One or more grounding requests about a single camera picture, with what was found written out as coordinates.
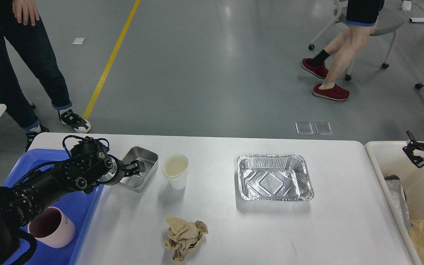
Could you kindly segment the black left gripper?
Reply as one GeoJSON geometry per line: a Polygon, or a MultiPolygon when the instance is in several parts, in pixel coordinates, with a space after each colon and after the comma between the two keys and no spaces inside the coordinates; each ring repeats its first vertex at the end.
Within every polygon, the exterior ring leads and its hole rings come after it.
{"type": "Polygon", "coordinates": [[[133,160],[130,164],[125,165],[123,161],[118,158],[108,155],[111,161],[111,168],[98,179],[98,183],[102,185],[115,185],[119,183],[123,178],[132,176],[138,176],[140,173],[146,171],[146,167],[143,161],[133,160]]]}

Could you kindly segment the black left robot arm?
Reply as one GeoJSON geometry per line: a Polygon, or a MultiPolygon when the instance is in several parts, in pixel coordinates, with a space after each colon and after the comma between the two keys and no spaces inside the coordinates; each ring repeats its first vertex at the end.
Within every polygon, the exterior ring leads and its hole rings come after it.
{"type": "Polygon", "coordinates": [[[99,185],[115,185],[146,170],[139,160],[125,164],[108,154],[109,142],[105,138],[73,138],[78,143],[72,149],[62,144],[68,155],[66,160],[39,164],[13,186],[0,187],[0,265],[18,250],[20,239],[29,243],[29,249],[13,264],[22,265],[34,255],[37,241],[22,228],[66,194],[89,195],[99,185]]]}

